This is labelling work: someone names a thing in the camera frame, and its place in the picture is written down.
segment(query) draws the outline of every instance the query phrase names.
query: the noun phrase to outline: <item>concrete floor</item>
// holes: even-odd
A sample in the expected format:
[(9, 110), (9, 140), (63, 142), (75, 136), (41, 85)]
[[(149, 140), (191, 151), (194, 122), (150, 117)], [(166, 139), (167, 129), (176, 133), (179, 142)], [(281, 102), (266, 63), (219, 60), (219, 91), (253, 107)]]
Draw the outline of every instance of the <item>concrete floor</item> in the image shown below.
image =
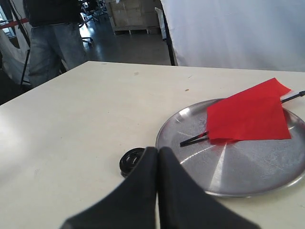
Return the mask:
[(109, 19), (90, 21), (81, 29), (82, 37), (92, 37), (93, 46), (84, 43), (88, 58), (92, 61), (171, 65), (166, 42), (161, 34), (150, 35), (146, 31), (136, 34), (113, 34)]

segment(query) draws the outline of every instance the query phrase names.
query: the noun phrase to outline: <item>red paper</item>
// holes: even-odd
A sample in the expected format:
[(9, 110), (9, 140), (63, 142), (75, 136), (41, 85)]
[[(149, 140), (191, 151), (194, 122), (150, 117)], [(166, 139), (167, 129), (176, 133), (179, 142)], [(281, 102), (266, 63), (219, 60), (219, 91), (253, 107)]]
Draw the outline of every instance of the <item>red paper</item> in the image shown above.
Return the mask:
[(207, 109), (211, 141), (290, 139), (280, 97), (290, 91), (275, 78)]

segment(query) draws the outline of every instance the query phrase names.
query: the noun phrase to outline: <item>silver round tray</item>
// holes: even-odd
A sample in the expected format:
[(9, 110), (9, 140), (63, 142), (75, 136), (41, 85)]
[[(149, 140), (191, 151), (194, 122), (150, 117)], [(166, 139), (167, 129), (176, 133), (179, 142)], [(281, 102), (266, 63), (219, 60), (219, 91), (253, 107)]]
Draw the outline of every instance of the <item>silver round tray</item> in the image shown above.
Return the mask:
[(224, 146), (209, 141), (180, 147), (179, 143), (202, 133), (206, 108), (219, 101), (191, 105), (174, 114), (157, 136), (156, 147), (172, 148), (180, 164), (208, 194), (251, 197), (299, 181), (305, 175), (305, 123), (285, 110), (292, 139), (240, 141)]

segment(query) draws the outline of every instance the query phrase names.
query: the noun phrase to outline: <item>table surface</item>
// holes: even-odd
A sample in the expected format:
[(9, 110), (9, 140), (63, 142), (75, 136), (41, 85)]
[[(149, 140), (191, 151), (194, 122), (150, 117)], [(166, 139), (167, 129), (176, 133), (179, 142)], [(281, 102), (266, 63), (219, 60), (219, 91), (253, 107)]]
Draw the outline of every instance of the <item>table surface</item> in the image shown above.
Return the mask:
[[(153, 146), (175, 112), (273, 77), (305, 89), (305, 73), (88, 62), (0, 106), (0, 228), (59, 228), (118, 186), (122, 155)], [(305, 120), (305, 99), (284, 107)], [(217, 200), (264, 229), (305, 225), (304, 181)]]

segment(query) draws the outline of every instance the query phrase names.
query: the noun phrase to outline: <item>chopstick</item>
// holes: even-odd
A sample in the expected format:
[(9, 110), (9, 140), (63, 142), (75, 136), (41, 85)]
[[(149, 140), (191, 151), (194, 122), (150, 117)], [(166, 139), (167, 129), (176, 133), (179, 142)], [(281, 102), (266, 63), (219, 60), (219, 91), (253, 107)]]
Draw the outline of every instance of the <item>chopstick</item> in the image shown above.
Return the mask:
[[(289, 98), (283, 99), (283, 100), (281, 101), (281, 103), (286, 103), (286, 102), (288, 102), (288, 101), (290, 101), (290, 100), (293, 100), (293, 99), (295, 99), (295, 98), (302, 97), (302, 96), (305, 96), (305, 91), (301, 91), (300, 93), (298, 93), (298, 94), (296, 94), (296, 95), (293, 95), (293, 96), (291, 96), (291, 97), (289, 97)], [(184, 147), (184, 146), (190, 144), (192, 141), (195, 141), (195, 140), (197, 140), (197, 139), (199, 139), (199, 138), (202, 138), (202, 137), (204, 137), (204, 136), (207, 136), (208, 134), (209, 134), (209, 132), (206, 131), (206, 132), (203, 132), (203, 133), (201, 133), (201, 134), (199, 134), (199, 135), (197, 135), (197, 136), (195, 136), (195, 137), (192, 137), (192, 138), (190, 138), (190, 139), (187, 139), (187, 140), (185, 140), (185, 141), (183, 141), (183, 142), (180, 143), (180, 147)]]

